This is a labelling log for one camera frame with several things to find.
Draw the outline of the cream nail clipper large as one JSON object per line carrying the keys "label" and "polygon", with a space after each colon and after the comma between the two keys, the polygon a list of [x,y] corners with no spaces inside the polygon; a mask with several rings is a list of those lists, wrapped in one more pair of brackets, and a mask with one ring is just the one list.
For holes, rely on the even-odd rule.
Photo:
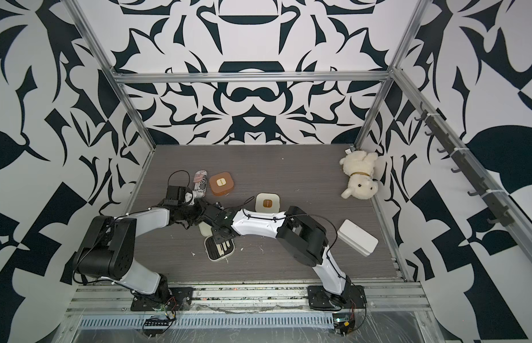
{"label": "cream nail clipper large", "polygon": [[213,244],[212,245],[212,249],[213,249],[213,252],[214,252],[214,256],[216,258],[221,257],[223,255],[223,251],[222,251],[222,248],[220,247],[220,245]]}

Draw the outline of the cream nail kit case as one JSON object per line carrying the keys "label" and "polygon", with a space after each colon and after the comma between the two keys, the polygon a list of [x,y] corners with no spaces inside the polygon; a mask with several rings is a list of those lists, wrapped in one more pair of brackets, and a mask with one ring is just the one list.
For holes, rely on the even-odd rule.
{"label": "cream nail kit case", "polygon": [[200,233],[205,237],[204,246],[208,259],[212,262],[222,260],[230,256],[235,251],[235,243],[233,238],[223,237],[212,226],[201,222],[198,224]]}
{"label": "cream nail kit case", "polygon": [[273,193],[260,193],[255,198],[255,211],[275,214],[280,212],[280,197]]}

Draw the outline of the brown nail kit case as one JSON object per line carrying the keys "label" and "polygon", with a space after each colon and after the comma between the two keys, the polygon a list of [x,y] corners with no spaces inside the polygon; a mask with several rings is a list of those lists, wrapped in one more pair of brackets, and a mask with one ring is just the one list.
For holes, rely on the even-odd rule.
{"label": "brown nail kit case", "polygon": [[216,197],[225,196],[235,188],[235,182],[229,172],[215,174],[209,178],[211,192]]}

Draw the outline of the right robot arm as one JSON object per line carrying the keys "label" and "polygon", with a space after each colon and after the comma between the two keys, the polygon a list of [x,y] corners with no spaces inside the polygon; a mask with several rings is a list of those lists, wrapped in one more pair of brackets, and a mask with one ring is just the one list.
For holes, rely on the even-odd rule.
{"label": "right robot arm", "polygon": [[212,227],[217,244],[247,235],[277,240],[296,261],[313,268],[331,298],[349,301],[352,282],[331,254],[326,228],[301,208],[273,214],[210,204],[200,220]]}

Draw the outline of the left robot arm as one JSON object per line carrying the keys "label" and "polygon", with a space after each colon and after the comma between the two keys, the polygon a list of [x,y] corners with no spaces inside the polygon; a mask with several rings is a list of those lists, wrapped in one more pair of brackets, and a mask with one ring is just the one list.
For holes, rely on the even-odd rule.
{"label": "left robot arm", "polygon": [[82,285],[109,281],[138,298],[166,303],[172,296],[166,277],[135,259],[136,239],[173,224],[186,228],[197,224],[206,205],[196,191],[169,186],[166,197],[147,210],[120,217],[96,216],[74,256],[73,280]]}

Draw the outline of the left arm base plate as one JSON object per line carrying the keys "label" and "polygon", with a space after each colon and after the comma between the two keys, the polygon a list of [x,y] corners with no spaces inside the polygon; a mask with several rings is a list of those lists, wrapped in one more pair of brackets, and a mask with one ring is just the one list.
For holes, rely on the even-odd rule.
{"label": "left arm base plate", "polygon": [[151,295],[134,293],[130,311],[183,310],[192,304],[193,292],[193,287],[170,287],[162,295],[159,293]]}

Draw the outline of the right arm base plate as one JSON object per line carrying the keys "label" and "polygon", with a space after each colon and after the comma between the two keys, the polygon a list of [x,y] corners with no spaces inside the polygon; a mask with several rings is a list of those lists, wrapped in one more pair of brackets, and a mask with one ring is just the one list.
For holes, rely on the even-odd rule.
{"label": "right arm base plate", "polygon": [[353,284],[350,284],[342,295],[331,294],[323,286],[308,286],[307,299],[310,309],[316,311],[364,310],[367,307],[363,287]]}

